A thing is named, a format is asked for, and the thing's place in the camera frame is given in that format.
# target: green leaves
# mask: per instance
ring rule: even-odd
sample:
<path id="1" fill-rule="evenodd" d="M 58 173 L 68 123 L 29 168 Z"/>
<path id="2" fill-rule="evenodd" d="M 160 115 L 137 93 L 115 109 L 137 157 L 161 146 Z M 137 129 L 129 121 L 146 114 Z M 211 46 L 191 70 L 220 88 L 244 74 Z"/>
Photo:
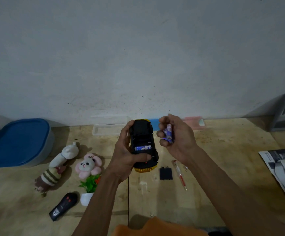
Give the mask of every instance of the green leaves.
<path id="1" fill-rule="evenodd" d="M 80 181 L 79 187 L 85 189 L 86 193 L 94 193 L 97 188 L 95 180 L 99 179 L 100 175 L 91 175 L 85 181 Z"/>

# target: remote control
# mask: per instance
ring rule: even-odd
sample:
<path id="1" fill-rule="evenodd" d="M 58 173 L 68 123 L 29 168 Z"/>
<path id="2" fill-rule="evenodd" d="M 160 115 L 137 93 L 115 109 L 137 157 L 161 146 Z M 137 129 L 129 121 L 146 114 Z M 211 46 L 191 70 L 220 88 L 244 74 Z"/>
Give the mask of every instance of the remote control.
<path id="1" fill-rule="evenodd" d="M 76 193 L 67 193 L 64 198 L 62 198 L 61 202 L 55 206 L 54 209 L 49 213 L 50 218 L 53 221 L 56 221 L 60 216 L 62 216 L 67 210 L 73 207 L 78 201 L 78 195 Z"/>

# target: stuffed animal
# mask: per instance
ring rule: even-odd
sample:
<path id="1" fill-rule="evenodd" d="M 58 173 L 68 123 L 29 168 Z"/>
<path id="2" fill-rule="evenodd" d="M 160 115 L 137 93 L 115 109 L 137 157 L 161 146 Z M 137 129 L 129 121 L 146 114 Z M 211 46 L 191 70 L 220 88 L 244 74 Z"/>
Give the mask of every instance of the stuffed animal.
<path id="1" fill-rule="evenodd" d="M 100 174 L 102 171 L 100 168 L 101 165 L 102 161 L 100 157 L 93 154 L 87 154 L 85 155 L 84 160 L 76 165 L 75 170 L 79 173 L 81 179 L 85 179 L 90 175 Z"/>
<path id="2" fill-rule="evenodd" d="M 62 166 L 67 160 L 73 159 L 78 155 L 79 149 L 75 142 L 73 144 L 65 146 L 60 154 L 50 162 L 49 167 Z"/>
<path id="3" fill-rule="evenodd" d="M 58 180 L 62 177 L 66 166 L 51 167 L 43 172 L 38 178 L 34 180 L 35 190 L 41 193 L 46 193 Z"/>

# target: orange flower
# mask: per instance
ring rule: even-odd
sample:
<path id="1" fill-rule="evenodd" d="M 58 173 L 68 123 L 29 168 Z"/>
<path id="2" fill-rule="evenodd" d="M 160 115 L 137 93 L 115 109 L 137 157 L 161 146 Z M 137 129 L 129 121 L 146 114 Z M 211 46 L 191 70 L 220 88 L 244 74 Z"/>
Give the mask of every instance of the orange flower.
<path id="1" fill-rule="evenodd" d="M 97 178 L 96 180 L 94 180 L 94 182 L 95 182 L 96 184 L 98 184 L 98 183 L 100 182 L 100 180 L 101 180 L 101 176 L 100 176 L 99 178 Z"/>

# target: hand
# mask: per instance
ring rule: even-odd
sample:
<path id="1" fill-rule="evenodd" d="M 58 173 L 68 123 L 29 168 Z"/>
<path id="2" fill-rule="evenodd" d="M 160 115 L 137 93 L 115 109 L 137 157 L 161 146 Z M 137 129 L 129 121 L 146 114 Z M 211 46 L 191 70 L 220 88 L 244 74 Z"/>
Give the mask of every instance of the hand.
<path id="1" fill-rule="evenodd" d="M 172 114 L 160 118 L 159 122 L 160 131 L 157 132 L 157 136 L 164 138 L 165 134 L 163 130 L 166 128 L 167 124 L 170 123 L 175 138 L 174 143 L 172 144 L 161 139 L 160 145 L 166 147 L 175 159 L 187 166 L 192 155 L 200 149 L 196 143 L 193 130 L 184 123 L 180 117 Z"/>
<path id="2" fill-rule="evenodd" d="M 129 128 L 134 124 L 134 120 L 131 120 L 126 124 L 126 126 L 121 130 L 119 139 L 115 143 L 115 149 L 112 156 L 112 160 L 107 167 L 106 171 L 114 173 L 120 181 L 126 180 L 136 162 L 146 162 L 151 159 L 151 155 L 147 153 L 140 153 L 137 155 L 130 153 L 129 143 L 130 138 L 127 135 Z"/>

